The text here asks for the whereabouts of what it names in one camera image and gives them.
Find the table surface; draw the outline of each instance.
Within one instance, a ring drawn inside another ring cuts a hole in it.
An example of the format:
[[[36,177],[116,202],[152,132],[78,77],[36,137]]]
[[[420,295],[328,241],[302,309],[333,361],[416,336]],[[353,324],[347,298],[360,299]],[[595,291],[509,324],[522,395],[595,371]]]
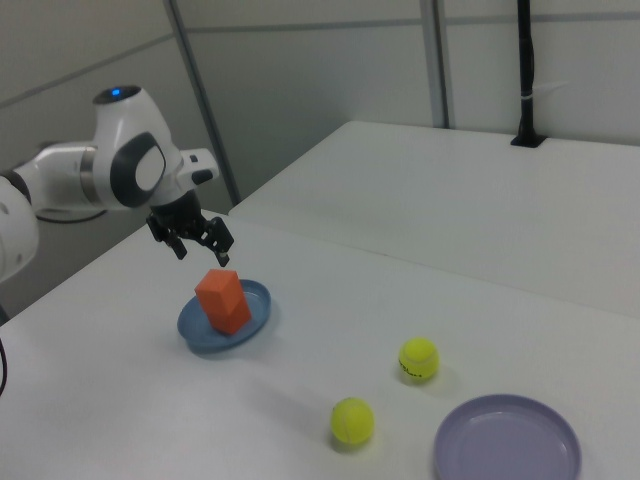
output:
[[[490,393],[560,412],[582,480],[635,478],[640,322],[415,263],[228,219],[230,268],[272,316],[227,353],[176,330],[213,256],[178,261],[146,229],[0,328],[0,478],[435,479],[436,429]],[[408,385],[402,343],[431,337],[440,372]],[[332,406],[367,400],[376,433],[330,441]]]
[[[351,122],[232,217],[640,318],[640,148]]]

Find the blue dish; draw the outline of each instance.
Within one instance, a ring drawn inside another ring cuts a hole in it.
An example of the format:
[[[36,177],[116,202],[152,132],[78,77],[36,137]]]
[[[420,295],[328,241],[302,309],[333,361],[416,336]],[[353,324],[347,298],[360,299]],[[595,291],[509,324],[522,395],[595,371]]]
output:
[[[193,297],[180,312],[178,332],[189,347],[197,350],[217,351],[235,347],[260,330],[271,313],[271,295],[267,287],[253,280],[240,280],[247,299],[251,319],[233,335],[215,330],[209,323],[197,297]]]
[[[490,395],[460,405],[435,441],[440,480],[576,480],[576,434],[556,411],[516,395]]]

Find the orange block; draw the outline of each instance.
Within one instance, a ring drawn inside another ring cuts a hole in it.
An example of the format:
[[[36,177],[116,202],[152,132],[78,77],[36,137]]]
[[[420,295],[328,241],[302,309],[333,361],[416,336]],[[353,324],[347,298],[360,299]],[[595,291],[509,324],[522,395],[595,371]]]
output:
[[[236,309],[231,312],[231,314],[225,317],[207,315],[207,318],[211,326],[216,330],[226,333],[227,335],[233,335],[251,319],[251,311],[245,299],[242,302],[238,302]]]
[[[238,274],[209,270],[195,288],[200,306],[216,330],[234,334],[251,319]]]

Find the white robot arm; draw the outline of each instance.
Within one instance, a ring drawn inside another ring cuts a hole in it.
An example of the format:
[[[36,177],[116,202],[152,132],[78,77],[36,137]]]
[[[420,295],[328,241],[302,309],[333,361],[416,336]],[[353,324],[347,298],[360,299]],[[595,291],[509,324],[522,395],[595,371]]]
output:
[[[158,242],[178,258],[181,239],[228,262],[233,237],[220,218],[207,221],[195,188],[219,175],[206,149],[178,150],[151,97],[137,86],[115,87],[95,97],[92,141],[57,143],[0,176],[0,281],[24,267],[38,246],[36,214],[46,210],[99,212],[148,204]]]

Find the tennis ball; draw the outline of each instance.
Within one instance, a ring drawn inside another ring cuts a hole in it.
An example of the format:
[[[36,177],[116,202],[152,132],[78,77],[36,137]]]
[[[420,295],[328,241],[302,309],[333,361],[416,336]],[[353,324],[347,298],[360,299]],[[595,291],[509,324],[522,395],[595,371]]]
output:
[[[358,445],[367,441],[374,425],[371,407],[360,398],[345,398],[333,407],[331,431],[343,443]]]
[[[415,337],[407,341],[398,355],[402,369],[417,380],[427,380],[438,370],[440,357],[431,340]]]

